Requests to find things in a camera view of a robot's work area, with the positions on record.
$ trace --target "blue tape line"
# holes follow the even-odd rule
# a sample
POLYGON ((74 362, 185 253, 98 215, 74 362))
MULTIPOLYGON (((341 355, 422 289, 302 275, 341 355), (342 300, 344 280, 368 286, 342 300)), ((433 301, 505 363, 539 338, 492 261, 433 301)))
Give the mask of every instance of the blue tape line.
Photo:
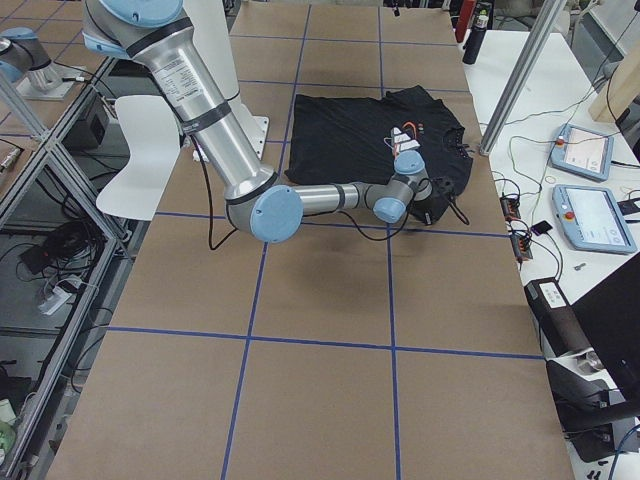
MULTIPOLYGON (((378 53, 380 56, 380 97, 384 97, 384 60, 382 54, 382 14, 378 9, 378 53)), ((391 228, 385 227, 387 237, 391 228)), ((391 238, 387 238, 387 282, 389 285, 389 330, 391 336, 391 382, 393 392, 393 441, 395 446, 396 480, 402 480, 402 453, 400 449, 400 406, 398 399, 398 356, 396 354, 396 314, 395 294, 393 290, 393 256, 391 238)))
MULTIPOLYGON (((198 332, 192 330, 169 330, 162 328, 144 328, 144 327, 123 327, 123 326, 108 326, 109 331, 124 332, 124 333, 146 333, 151 335, 176 335, 183 337, 208 337, 219 338, 223 340, 243 340, 246 341, 248 337, 246 335, 239 335, 234 333, 218 333, 218 332, 198 332)), ((266 336, 251 336, 251 341, 265 342, 265 343, 287 343, 296 345, 318 345, 324 347, 342 347, 342 348, 356 348, 356 349, 369 349, 369 350, 391 350, 391 345, 379 345, 375 343, 358 343, 358 342, 337 342, 330 340, 313 340, 304 338, 285 338, 285 337, 266 337, 266 336)), ((502 352, 480 352, 474 350, 452 350, 442 348, 427 348, 427 347, 403 347, 396 345, 396 351, 402 352, 414 352, 414 353, 429 353, 434 355, 456 355, 464 357, 492 357, 492 358, 513 358, 516 360, 544 360, 541 355, 529 355, 524 353, 502 353, 502 352)))
POLYGON ((449 350, 442 348, 396 347, 399 352, 433 353, 438 355, 457 355, 463 357, 513 358, 517 360, 544 360, 542 355, 524 353, 479 352, 473 350, 449 350))
MULTIPOLYGON (((257 83, 264 85, 294 85, 292 82, 282 82, 276 80, 248 80, 248 79, 238 79, 239 83, 257 83)), ((342 85, 338 83, 306 83, 306 82, 298 82, 297 86, 299 87, 339 87, 339 88, 370 88, 373 90, 377 90, 377 86, 372 85, 342 85)), ((386 87, 389 91, 394 90, 403 90, 405 88, 410 88, 415 85, 407 85, 403 87, 386 87)), ((425 88, 428 92, 443 92, 443 93, 471 93, 469 90, 459 90, 459 89, 451 89, 451 88, 425 88)))
POLYGON ((78 33, 76 33, 76 34, 74 35, 74 37, 71 39, 71 41, 67 44, 67 46, 66 46, 66 47, 64 47, 64 48, 60 51, 60 53, 56 56, 56 60, 58 60, 62 55, 64 55, 64 54, 65 54, 65 52, 68 50, 68 48, 69 48, 71 45, 82 45, 82 43, 84 43, 84 41, 83 41, 82 43, 80 43, 80 42, 78 42, 78 43, 74 43, 74 42, 76 41, 76 39, 77 39, 78 37, 80 37, 80 36, 82 36, 82 30, 80 30, 78 33))
MULTIPOLYGON (((41 22, 42 18, 31 18, 31 17, 11 17, 13 20, 30 20, 32 22, 41 22)), ((71 23, 82 23, 82 20, 76 20, 74 18, 52 18, 49 17, 46 20, 54 20, 56 22, 71 22, 71 23)))
POLYGON ((281 337, 251 337, 255 342, 267 343, 287 343, 294 345, 317 345, 321 347, 342 347, 342 348, 360 348, 364 350, 391 350, 388 345, 376 345, 375 343, 352 343, 352 342, 334 342, 330 340, 307 340, 303 338, 281 338, 281 337))
POLYGON ((22 3, 20 5, 18 5, 16 8, 14 8, 9 13, 9 15, 7 15, 6 17, 4 17, 3 19, 0 20, 0 25, 3 24, 5 20, 9 20, 10 18, 13 19, 14 18, 13 14, 16 13, 18 10, 20 10, 25 3, 27 3, 27 0, 22 0, 22 3))
POLYGON ((160 328, 142 328, 142 327, 118 327, 109 325, 106 327, 111 332, 128 332, 128 333, 151 333, 154 335, 176 335, 182 337, 206 337, 221 338, 224 340, 247 340, 246 335, 237 335, 233 333, 215 333, 215 332, 197 332, 193 330, 165 330, 160 328))
MULTIPOLYGON (((156 215, 161 217, 185 217, 185 218, 209 219, 209 215, 204 213, 156 212, 156 215)), ((227 217, 225 217, 224 215, 214 215, 213 218, 214 220, 227 220, 227 217)), ((356 228, 352 223, 315 223, 315 222, 306 221, 306 222, 302 222, 302 225, 310 225, 314 227, 334 227, 334 228, 351 228, 351 229, 356 228)), ((380 225, 358 224, 358 226, 362 229, 384 230, 384 231, 387 230, 387 227, 382 227, 380 225)), ((509 238, 509 235, 506 233, 456 232, 454 230, 435 230, 435 229, 427 230, 427 229, 420 229, 420 228, 405 228, 404 231, 413 232, 413 233, 433 233, 437 235, 462 235, 462 236, 468 236, 468 237, 509 238)))
POLYGON ((53 16, 62 9, 62 7, 64 7, 65 3, 66 2, 60 2, 60 5, 58 6, 58 8, 56 8, 51 15, 49 15, 47 18, 44 19, 44 22, 42 23, 42 25, 40 25, 38 28, 36 28, 35 32, 37 33, 38 30, 40 30, 42 27, 44 27, 47 24, 47 22, 49 20, 51 20, 53 18, 53 16))
POLYGON ((262 276, 264 274, 264 265, 267 260, 267 251, 269 244, 262 246, 262 258, 260 259, 260 268, 258 269, 258 278, 256 280, 256 291, 253 295, 253 305, 251 306, 251 316, 249 317, 249 327, 247 328, 247 338, 244 344, 244 352, 242 354, 242 364, 240 366, 240 375, 238 376, 238 386, 236 388, 236 397, 233 402, 233 411, 231 413, 231 424, 229 425, 229 433, 227 435, 227 447, 224 452, 224 461, 222 463, 222 472, 220 479, 225 480, 227 477, 227 469, 229 468, 229 458, 231 457, 231 447, 233 445, 233 434, 238 418, 238 409, 240 407, 240 396, 242 395, 242 385, 244 383, 244 374, 247 368, 247 360, 249 358, 249 347, 251 345, 251 334, 253 333, 253 324, 258 309, 258 299, 260 297, 260 287, 262 286, 262 276))
POLYGON ((393 257, 391 238, 387 239, 387 277, 389 282, 389 327, 391 330, 391 378, 393 382, 393 430, 396 449, 396 480, 402 479, 402 455, 400 450, 400 408, 398 400, 398 358, 396 355, 395 294, 393 290, 393 257))
MULTIPOLYGON (((0 120, 0 125, 2 125, 7 120, 7 118, 9 118, 9 115, 11 115, 11 112, 7 113, 4 116, 4 118, 2 120, 0 120)), ((7 133, 7 134, 3 133, 2 135, 12 135, 13 136, 13 134, 10 134, 10 133, 7 133)))
MULTIPOLYGON (((251 35, 251 34, 232 34, 229 35, 231 38, 255 38, 255 39, 270 39, 270 40, 300 40, 301 37, 286 37, 279 35, 251 35)), ((389 41, 382 40, 381 36, 378 40, 358 40, 358 39, 348 39, 348 38, 317 38, 317 37, 302 37, 306 38, 306 40, 314 41, 314 42, 330 42, 330 43, 372 43, 378 44, 383 43, 385 45, 420 45, 420 46, 430 46, 430 47, 456 47, 455 43, 443 43, 443 42, 402 42, 402 41, 389 41)))
MULTIPOLYGON (((296 76, 293 79, 293 91, 291 92, 291 101, 289 102, 289 111, 287 112, 287 122, 284 128, 284 136, 285 140, 287 135, 289 135, 289 129, 291 127, 291 119, 293 118, 293 110, 295 107, 296 100, 296 91, 298 89, 298 81, 300 79, 300 68, 302 67, 302 59, 304 56, 304 46, 306 43, 307 32, 309 31, 309 19, 311 17, 311 5, 309 5, 309 9, 307 10, 307 19, 304 24, 304 31, 302 33, 302 42, 300 44, 300 53, 298 54, 298 65, 296 66, 296 76)), ((287 150, 287 144, 282 145, 282 150, 280 151, 280 160, 278 162, 278 174, 282 174, 282 166, 284 165, 284 154, 287 150)))

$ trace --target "white chair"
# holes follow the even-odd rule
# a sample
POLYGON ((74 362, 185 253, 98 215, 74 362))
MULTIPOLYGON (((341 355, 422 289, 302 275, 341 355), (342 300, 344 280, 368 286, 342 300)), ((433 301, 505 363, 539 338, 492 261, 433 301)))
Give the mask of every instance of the white chair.
POLYGON ((148 221, 156 212, 180 154, 178 125, 159 96, 121 97, 115 109, 130 158, 102 189, 96 205, 108 215, 148 221))

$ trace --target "white table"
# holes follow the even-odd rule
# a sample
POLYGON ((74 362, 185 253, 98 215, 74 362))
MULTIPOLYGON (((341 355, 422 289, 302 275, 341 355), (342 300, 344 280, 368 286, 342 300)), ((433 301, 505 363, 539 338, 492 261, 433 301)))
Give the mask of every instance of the white table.
MULTIPOLYGON (((489 31, 485 37, 480 55, 474 65, 465 65, 465 74, 474 97, 474 106, 481 127, 486 126, 491 114, 502 94, 507 79, 511 74, 522 46, 527 38, 524 32, 489 31)), ((588 113, 596 94, 592 93, 591 84, 582 68, 573 56, 563 37, 552 34, 542 51, 525 87, 515 104, 508 122, 527 117, 532 113, 565 110, 530 117, 525 121, 506 125, 500 134, 491 154, 491 167, 520 186, 522 192, 536 192, 537 185, 514 171, 508 149, 514 136, 523 136, 537 141, 551 141, 559 129, 571 119, 576 124, 605 134, 617 131, 611 123, 594 122, 588 113)), ((621 135, 614 138, 613 159, 619 162, 636 164, 631 149, 621 135)), ((561 232, 558 219, 552 212, 551 190, 554 184, 602 185, 612 190, 617 200, 626 198, 633 189, 640 189, 640 170, 612 166, 609 179, 601 184, 583 179, 552 167, 545 170, 550 144, 537 144, 515 139, 512 141, 512 152, 519 171, 537 180, 541 180, 542 192, 536 207, 536 196, 526 195, 521 198, 520 211, 529 225, 547 220, 554 229, 549 232, 556 240, 564 258, 564 269, 560 285, 570 302, 574 302, 603 278, 631 258, 630 255, 614 255, 603 253, 581 252, 574 250, 561 232), (576 271, 573 267, 585 264, 576 271)), ((497 182, 498 191, 503 190, 504 182, 497 182)), ((504 191, 512 193, 515 188, 505 185, 504 191)), ((630 225, 631 233, 640 245, 640 225, 630 225)), ((536 237, 536 241, 547 246, 556 253, 556 249, 545 235, 536 237)), ((534 259, 523 263, 521 279, 523 285, 532 279, 553 276, 556 263, 551 255, 537 245, 533 245, 534 259)), ((565 358, 562 364, 573 368, 575 360, 565 358)), ((584 479, 591 470, 603 470, 597 463, 583 463, 571 445, 568 446, 576 479, 584 479)), ((640 472, 640 454, 622 456, 616 467, 616 480, 637 479, 640 472)), ((600 475, 606 479, 608 470, 600 475)))

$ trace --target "monitor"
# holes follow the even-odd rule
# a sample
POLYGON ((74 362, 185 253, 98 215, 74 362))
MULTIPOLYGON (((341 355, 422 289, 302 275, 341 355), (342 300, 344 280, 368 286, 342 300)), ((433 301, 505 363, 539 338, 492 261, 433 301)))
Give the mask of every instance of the monitor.
POLYGON ((640 255, 573 305, 589 343, 627 400, 640 400, 640 255))

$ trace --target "metal frame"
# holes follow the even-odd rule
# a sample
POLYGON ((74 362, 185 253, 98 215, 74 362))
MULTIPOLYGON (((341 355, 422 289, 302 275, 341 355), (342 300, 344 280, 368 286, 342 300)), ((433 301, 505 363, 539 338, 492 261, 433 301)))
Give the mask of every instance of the metal frame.
MULTIPOLYGON (((117 245, 118 242, 115 239, 107 240, 104 251, 100 256, 98 263, 94 267, 93 272, 91 272, 91 276, 87 283, 91 285, 100 284, 107 271, 107 267, 117 250, 117 245)), ((69 321, 65 333, 60 339, 58 347, 46 367, 45 374, 38 390, 36 390, 36 394, 25 404, 23 420, 16 429, 16 443, 8 453, 4 464, 0 469, 0 475, 2 475, 3 478, 12 478, 12 476, 17 473, 22 456, 29 445, 31 437, 35 431, 35 427, 42 416, 42 412, 46 407, 47 401, 49 400, 51 392, 58 381, 58 377, 62 371, 64 363, 71 352, 85 316, 97 293, 98 291, 95 288, 87 288, 85 290, 84 295, 78 302, 76 311, 69 321)))
POLYGON ((540 14, 531 28, 531 33, 527 37, 520 57, 518 57, 513 72, 504 87, 493 115, 491 115, 491 120, 487 124, 487 129, 480 143, 480 153, 482 155, 488 155, 498 141, 500 132, 502 132, 502 128, 507 122, 507 118, 511 110, 513 110, 520 92, 524 88, 533 66, 538 61, 538 57, 542 53, 553 26, 566 3, 567 0, 546 0, 542 5, 542 10, 540 10, 540 14))
MULTIPOLYGON (((103 62, 94 77, 92 77, 90 85, 82 89, 78 97, 67 107, 51 129, 48 129, 43 124, 31 106, 19 95, 15 87, 0 74, 0 100, 6 102, 11 111, 24 123, 33 138, 40 142, 40 145, 32 153, 31 158, 18 178, 4 197, 0 199, 0 228, 15 211, 37 176, 45 166, 48 166, 53 171, 53 174, 63 181, 71 196, 87 212, 105 237, 104 250, 87 281, 91 285, 99 285, 102 282, 116 252, 120 251, 126 258, 131 259, 124 244, 124 239, 127 238, 128 234, 124 223, 121 223, 117 218, 104 215, 97 209, 95 205, 97 197, 95 187, 71 154, 64 148, 61 140, 69 132, 88 102, 93 100, 94 95, 96 95, 95 85, 98 79, 108 73, 114 65, 114 59, 103 62)), ((22 467, 25 451, 36 431, 47 402, 59 380, 62 368, 71 353, 78 332, 97 293, 97 289, 88 287, 78 300, 77 307, 68 320, 67 327, 51 355, 49 364, 44 370, 38 389, 25 404, 22 422, 16 428, 16 443, 0 467, 0 478, 14 478, 22 467)))

